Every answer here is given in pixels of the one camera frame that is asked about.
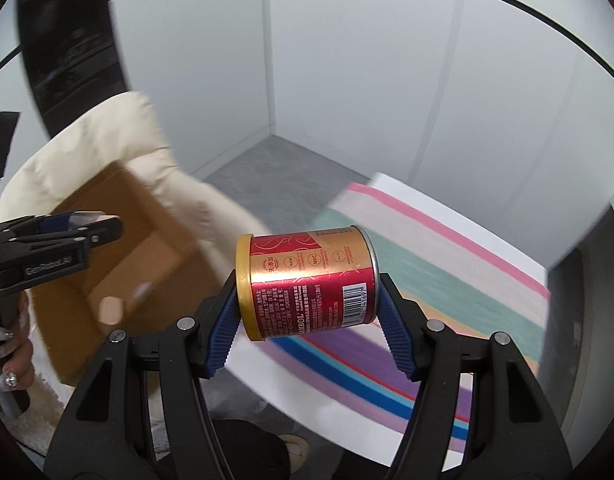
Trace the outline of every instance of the beige shoe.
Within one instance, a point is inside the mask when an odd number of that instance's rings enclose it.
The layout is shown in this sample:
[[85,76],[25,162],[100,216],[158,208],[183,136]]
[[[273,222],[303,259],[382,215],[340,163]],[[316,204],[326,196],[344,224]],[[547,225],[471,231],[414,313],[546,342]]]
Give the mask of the beige shoe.
[[280,439],[284,442],[289,452],[289,462],[292,467],[292,473],[295,473],[307,461],[307,455],[309,454],[309,443],[301,436],[294,434],[279,435]]

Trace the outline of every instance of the striped tablecloth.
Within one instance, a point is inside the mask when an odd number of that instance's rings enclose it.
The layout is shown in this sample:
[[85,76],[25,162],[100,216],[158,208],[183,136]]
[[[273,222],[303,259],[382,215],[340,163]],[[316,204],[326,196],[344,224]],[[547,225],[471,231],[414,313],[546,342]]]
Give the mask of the striped tablecloth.
[[[350,184],[310,226],[360,224],[381,272],[429,318],[456,332],[509,333],[536,371],[549,293],[539,264],[458,213],[388,176]],[[228,369],[297,422],[383,464],[391,463],[418,385],[397,370],[378,322],[250,343],[239,335]],[[463,375],[445,467],[462,460],[471,404]]]

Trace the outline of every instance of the baseboard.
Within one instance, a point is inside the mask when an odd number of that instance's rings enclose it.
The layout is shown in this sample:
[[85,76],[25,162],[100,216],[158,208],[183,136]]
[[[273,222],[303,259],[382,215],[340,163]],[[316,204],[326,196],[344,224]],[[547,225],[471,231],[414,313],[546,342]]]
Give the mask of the baseboard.
[[364,160],[358,160],[346,153],[341,152],[337,148],[331,147],[320,140],[312,139],[311,137],[289,132],[286,128],[276,125],[276,131],[274,135],[282,137],[289,142],[298,144],[303,148],[307,148],[312,152],[322,155],[329,160],[333,160],[342,166],[349,168],[350,170],[360,173],[361,175],[371,178],[375,173],[380,171],[376,164]]
[[250,150],[258,143],[265,140],[270,135],[269,126],[264,126],[260,130],[251,134],[248,137],[242,139],[239,143],[230,148],[226,149],[220,155],[218,155],[213,160],[207,162],[205,165],[201,166],[197,170],[195,170],[192,175],[196,177],[198,180],[206,179],[210,174],[218,171],[225,164],[231,162],[237,156],[242,155],[247,150]]

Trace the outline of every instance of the can label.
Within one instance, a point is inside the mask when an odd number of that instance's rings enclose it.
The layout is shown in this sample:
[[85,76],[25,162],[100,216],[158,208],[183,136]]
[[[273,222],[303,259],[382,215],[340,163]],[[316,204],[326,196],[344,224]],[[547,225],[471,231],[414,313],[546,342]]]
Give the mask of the can label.
[[263,337],[369,322],[376,283],[355,227],[251,238],[254,309]]

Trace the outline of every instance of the can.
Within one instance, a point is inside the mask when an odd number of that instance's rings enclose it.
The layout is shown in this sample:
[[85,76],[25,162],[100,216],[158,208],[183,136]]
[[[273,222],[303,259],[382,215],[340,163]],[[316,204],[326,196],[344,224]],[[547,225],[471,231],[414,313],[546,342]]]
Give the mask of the can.
[[236,288],[251,341],[370,323],[378,263],[358,226],[255,237],[236,245]]

